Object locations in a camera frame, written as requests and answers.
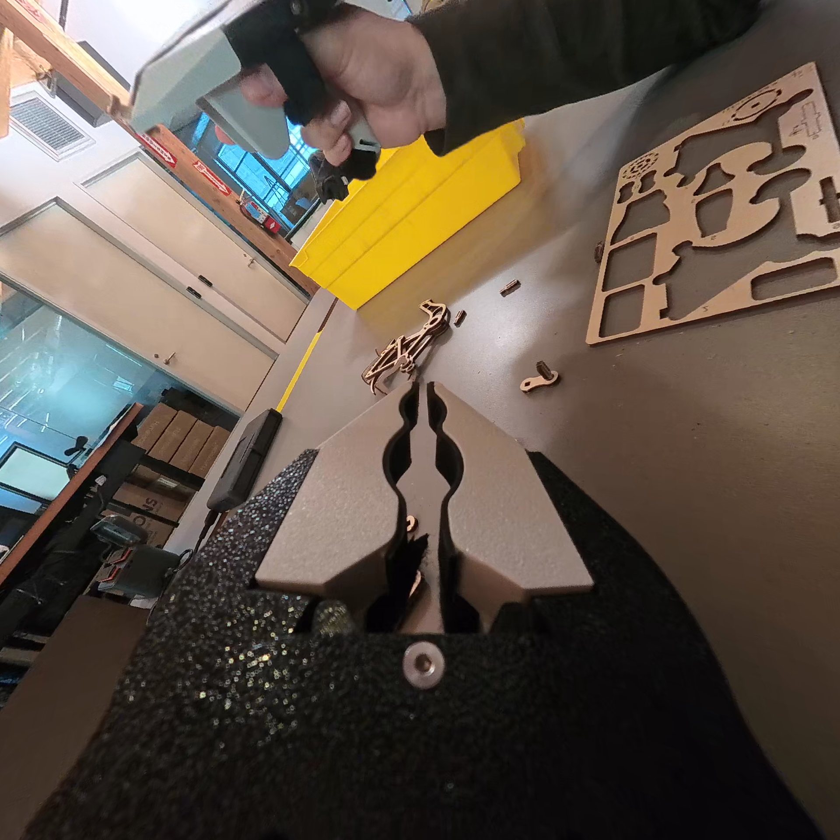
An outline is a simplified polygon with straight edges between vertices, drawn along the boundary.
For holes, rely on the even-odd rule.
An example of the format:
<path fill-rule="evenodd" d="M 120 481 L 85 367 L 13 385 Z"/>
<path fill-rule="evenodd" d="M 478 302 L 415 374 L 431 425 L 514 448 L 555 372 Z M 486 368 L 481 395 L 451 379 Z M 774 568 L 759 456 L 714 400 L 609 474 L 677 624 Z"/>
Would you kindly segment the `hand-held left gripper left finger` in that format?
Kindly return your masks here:
<path fill-rule="evenodd" d="M 396 630 L 419 567 L 398 482 L 412 464 L 419 385 L 397 387 L 318 449 L 255 582 L 346 605 L 370 632 Z"/>

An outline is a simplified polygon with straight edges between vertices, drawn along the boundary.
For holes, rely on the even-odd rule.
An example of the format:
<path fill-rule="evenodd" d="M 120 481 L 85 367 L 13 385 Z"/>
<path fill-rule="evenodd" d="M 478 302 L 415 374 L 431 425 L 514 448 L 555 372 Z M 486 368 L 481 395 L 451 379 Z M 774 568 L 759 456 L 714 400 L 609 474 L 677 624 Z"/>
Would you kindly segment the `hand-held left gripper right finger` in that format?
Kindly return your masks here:
<path fill-rule="evenodd" d="M 448 484 L 437 549 L 444 630 L 487 632 L 509 605 L 590 592 L 592 575 L 528 451 L 438 382 L 427 408 Z"/>

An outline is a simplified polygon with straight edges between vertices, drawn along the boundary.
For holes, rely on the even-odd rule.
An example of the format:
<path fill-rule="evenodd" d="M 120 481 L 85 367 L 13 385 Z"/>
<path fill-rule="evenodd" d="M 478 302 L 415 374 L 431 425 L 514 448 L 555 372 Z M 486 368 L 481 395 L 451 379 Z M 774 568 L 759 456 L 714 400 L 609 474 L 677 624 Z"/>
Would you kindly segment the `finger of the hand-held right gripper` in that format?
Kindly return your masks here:
<path fill-rule="evenodd" d="M 282 107 L 261 106 L 248 100 L 239 79 L 206 93 L 196 105 L 250 154 L 278 160 L 289 149 L 287 117 Z"/>
<path fill-rule="evenodd" d="M 167 126 L 178 113 L 234 79 L 241 68 L 222 28 L 183 36 L 141 67 L 131 92 L 130 127 L 147 133 Z"/>

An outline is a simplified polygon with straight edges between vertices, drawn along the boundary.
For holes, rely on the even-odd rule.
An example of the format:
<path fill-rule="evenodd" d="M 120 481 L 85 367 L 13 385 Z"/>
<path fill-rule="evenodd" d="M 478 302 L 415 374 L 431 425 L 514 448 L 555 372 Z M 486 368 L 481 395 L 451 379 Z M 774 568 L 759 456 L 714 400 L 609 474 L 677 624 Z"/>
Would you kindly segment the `small wooden part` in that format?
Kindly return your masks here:
<path fill-rule="evenodd" d="M 406 517 L 406 539 L 400 554 L 402 589 L 407 602 L 415 596 L 424 578 L 423 564 L 428 547 L 428 535 L 420 533 L 419 520 Z"/>

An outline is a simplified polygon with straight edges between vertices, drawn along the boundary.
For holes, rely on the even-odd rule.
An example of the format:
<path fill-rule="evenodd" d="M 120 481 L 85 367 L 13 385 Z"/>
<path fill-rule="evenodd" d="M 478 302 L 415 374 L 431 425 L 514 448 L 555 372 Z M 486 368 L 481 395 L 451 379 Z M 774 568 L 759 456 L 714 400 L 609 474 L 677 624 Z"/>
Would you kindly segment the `person's right forearm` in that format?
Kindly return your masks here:
<path fill-rule="evenodd" d="M 626 88 L 744 34 L 758 1 L 447 2 L 413 25 L 432 52 L 443 156 L 524 117 Z"/>

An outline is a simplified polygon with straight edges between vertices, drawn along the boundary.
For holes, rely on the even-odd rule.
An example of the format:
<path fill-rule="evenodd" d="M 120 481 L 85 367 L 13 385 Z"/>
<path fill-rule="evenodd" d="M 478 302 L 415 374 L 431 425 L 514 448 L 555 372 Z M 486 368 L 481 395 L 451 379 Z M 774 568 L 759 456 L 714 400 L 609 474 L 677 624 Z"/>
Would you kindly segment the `person's right hand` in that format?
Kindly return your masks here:
<path fill-rule="evenodd" d="M 413 24 L 350 6 L 305 33 L 303 44 L 331 93 L 327 107 L 301 128 L 301 137 L 332 165 L 349 158 L 350 127 L 359 118 L 385 149 L 445 129 L 443 83 Z"/>

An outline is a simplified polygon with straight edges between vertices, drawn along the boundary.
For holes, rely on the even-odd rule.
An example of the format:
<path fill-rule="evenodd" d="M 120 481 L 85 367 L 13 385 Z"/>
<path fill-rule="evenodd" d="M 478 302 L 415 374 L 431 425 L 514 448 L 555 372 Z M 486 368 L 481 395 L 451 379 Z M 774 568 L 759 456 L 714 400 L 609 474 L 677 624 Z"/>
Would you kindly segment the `red arrow sticker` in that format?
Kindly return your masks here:
<path fill-rule="evenodd" d="M 159 161 L 170 167 L 171 169 L 175 169 L 177 166 L 177 158 L 175 157 L 174 153 L 172 153 L 169 149 L 167 149 L 161 142 L 157 139 L 151 137 L 147 133 L 138 133 L 136 135 L 136 139 L 142 143 L 142 145 L 152 153 L 154 157 L 156 157 Z"/>
<path fill-rule="evenodd" d="M 222 180 L 218 175 L 216 175 L 211 169 L 209 169 L 205 163 L 203 163 L 200 160 L 196 160 L 192 163 L 192 167 L 200 175 L 205 177 L 220 193 L 226 196 L 232 195 L 232 191 L 228 184 L 224 180 Z"/>

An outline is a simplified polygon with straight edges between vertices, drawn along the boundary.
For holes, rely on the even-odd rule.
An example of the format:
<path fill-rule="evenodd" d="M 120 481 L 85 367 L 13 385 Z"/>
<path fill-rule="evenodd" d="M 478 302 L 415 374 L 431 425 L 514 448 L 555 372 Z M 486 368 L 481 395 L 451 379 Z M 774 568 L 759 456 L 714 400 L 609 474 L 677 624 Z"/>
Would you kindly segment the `black power adapter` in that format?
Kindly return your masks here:
<path fill-rule="evenodd" d="M 270 408 L 246 426 L 207 500 L 209 511 L 231 511 L 249 499 L 281 424 L 282 414 Z"/>

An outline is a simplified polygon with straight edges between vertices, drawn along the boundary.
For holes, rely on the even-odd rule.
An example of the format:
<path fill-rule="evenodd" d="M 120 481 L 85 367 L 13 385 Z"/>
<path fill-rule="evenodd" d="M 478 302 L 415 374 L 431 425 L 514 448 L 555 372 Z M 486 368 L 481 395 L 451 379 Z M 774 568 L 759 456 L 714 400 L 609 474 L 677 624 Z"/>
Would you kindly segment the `wooden ceiling beam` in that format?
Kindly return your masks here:
<path fill-rule="evenodd" d="M 1 23 L 3 29 L 8 29 L 14 36 L 21 39 L 53 70 L 68 79 L 95 106 L 105 111 L 134 140 L 137 140 L 137 133 L 131 129 L 128 122 L 130 98 L 128 91 L 70 38 L 45 10 L 36 6 L 34 2 L 2 1 Z M 291 261 L 297 255 L 291 243 L 279 235 L 270 234 L 243 215 L 234 193 L 231 196 L 220 193 L 205 177 L 193 169 L 193 162 L 200 159 L 171 131 L 164 127 L 155 127 L 147 134 L 161 142 L 177 158 L 177 166 L 173 170 L 150 152 L 156 160 L 159 173 L 167 172 L 169 177 L 179 182 L 188 193 L 198 199 L 200 206 L 205 207 L 229 228 L 236 231 L 238 236 L 248 242 L 260 256 L 265 257 L 269 263 L 307 294 L 312 296 L 320 289 L 314 280 L 307 277 L 299 268 L 291 265 Z"/>

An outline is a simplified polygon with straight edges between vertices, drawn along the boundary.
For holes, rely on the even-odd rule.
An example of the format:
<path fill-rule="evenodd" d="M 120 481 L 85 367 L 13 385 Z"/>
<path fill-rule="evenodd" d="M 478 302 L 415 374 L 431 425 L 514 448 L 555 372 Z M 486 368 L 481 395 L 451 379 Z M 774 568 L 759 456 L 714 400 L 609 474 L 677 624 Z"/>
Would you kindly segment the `yellow tape strip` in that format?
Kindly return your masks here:
<path fill-rule="evenodd" d="M 284 410 L 288 400 L 290 399 L 291 394 L 293 393 L 293 391 L 295 389 L 295 386 L 296 386 L 296 384 L 298 383 L 298 381 L 301 377 L 301 374 L 303 373 L 307 363 L 309 362 L 309 360 L 312 356 L 313 351 L 315 350 L 318 342 L 321 339 L 322 332 L 323 332 L 323 327 L 321 327 L 321 329 L 314 334 L 314 336 L 312 337 L 312 339 L 310 341 L 309 346 L 307 347 L 304 354 L 302 355 L 302 357 L 301 357 L 301 359 L 300 359 L 300 361 L 297 365 L 296 370 L 292 374 L 292 376 L 290 378 L 290 381 L 288 382 L 288 385 L 286 387 L 286 390 L 283 392 L 278 404 L 276 405 L 276 411 L 279 414 L 282 414 L 282 411 Z"/>

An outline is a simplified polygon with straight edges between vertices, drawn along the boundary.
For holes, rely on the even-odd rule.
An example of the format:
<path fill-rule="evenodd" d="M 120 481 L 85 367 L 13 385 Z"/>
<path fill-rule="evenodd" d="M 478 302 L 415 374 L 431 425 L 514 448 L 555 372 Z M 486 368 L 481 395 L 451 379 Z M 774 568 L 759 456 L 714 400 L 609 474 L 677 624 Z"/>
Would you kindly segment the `white air vent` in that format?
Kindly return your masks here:
<path fill-rule="evenodd" d="M 12 97 L 10 122 L 30 143 L 54 161 L 87 151 L 95 140 L 33 91 Z"/>

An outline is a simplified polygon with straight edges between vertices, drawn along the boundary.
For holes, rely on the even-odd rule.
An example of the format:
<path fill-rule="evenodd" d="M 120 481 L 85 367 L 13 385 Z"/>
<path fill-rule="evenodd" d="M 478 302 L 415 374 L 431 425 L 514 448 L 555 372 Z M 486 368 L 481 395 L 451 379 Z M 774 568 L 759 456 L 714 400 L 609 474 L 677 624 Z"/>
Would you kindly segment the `stack of cardboard boxes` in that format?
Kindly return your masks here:
<path fill-rule="evenodd" d="M 131 440 L 143 456 L 114 492 L 106 514 L 128 518 L 150 546 L 163 548 L 228 437 L 223 427 L 159 403 Z"/>

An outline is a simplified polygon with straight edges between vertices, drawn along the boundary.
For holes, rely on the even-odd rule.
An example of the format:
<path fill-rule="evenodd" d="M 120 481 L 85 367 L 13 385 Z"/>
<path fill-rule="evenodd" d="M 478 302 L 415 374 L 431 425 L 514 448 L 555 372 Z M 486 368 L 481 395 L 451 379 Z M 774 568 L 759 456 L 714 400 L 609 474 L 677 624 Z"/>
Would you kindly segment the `yellow plastic bin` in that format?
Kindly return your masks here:
<path fill-rule="evenodd" d="M 443 157 L 425 140 L 384 151 L 374 178 L 330 204 L 290 267 L 358 310 L 515 188 L 525 145 L 520 119 Z"/>

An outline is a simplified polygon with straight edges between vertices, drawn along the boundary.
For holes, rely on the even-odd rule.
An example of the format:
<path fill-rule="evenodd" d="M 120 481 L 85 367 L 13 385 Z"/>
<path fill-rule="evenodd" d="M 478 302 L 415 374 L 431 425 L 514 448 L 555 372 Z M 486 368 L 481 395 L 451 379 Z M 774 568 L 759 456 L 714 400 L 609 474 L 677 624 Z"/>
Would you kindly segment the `wooden desk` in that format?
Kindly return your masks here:
<path fill-rule="evenodd" d="M 131 443 L 143 409 L 138 402 L 124 407 L 106 437 L 2 559 L 2 587 L 18 584 L 52 555 L 67 557 L 76 548 L 144 456 Z"/>

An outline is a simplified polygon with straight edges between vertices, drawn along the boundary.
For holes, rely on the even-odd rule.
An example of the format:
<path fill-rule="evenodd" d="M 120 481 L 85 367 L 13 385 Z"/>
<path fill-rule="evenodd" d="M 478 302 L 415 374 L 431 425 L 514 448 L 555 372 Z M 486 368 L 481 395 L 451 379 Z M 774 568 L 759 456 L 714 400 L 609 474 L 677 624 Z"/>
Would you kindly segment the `emptied wooden part sheet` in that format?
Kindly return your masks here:
<path fill-rule="evenodd" d="M 838 288 L 838 139 L 808 62 L 626 163 L 593 346 Z"/>

